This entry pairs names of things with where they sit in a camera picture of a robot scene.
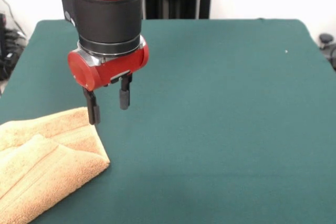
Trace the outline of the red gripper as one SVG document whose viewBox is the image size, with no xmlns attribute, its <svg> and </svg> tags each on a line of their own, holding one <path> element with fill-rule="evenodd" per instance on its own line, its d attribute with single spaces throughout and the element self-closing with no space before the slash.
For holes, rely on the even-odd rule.
<svg viewBox="0 0 336 224">
<path fill-rule="evenodd" d="M 111 80 L 124 74 L 119 90 L 120 109 L 130 106 L 130 84 L 132 74 L 143 68 L 149 59 L 149 47 L 143 42 L 141 47 L 129 55 L 112 58 L 102 62 L 100 58 L 89 55 L 78 48 L 68 54 L 68 65 L 76 82 L 83 88 L 86 98 L 89 123 L 100 123 L 100 108 L 93 90 L 108 85 Z"/>
</svg>

